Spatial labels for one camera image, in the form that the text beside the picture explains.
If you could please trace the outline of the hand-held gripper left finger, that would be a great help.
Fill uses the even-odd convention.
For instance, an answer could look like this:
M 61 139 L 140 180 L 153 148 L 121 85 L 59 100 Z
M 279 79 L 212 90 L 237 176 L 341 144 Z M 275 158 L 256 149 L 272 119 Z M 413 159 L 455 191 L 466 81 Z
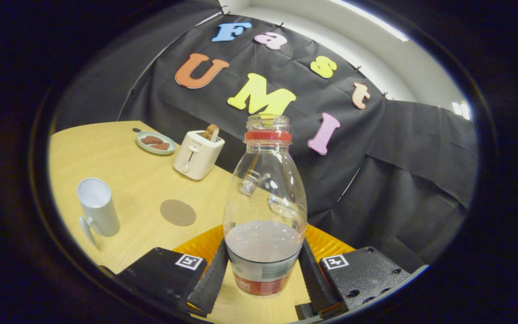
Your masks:
M 132 293 L 195 315 L 208 315 L 228 265 L 223 227 L 216 226 L 173 250 L 155 247 L 117 275 Z

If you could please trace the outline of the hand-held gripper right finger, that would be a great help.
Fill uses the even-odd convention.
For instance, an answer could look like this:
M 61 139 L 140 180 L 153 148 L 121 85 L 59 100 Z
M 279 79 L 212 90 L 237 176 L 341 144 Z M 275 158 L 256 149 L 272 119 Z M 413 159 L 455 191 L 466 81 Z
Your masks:
M 299 265 L 310 301 L 296 306 L 300 322 L 330 322 L 386 301 L 428 269 L 413 272 L 373 246 L 360 249 L 308 225 Z

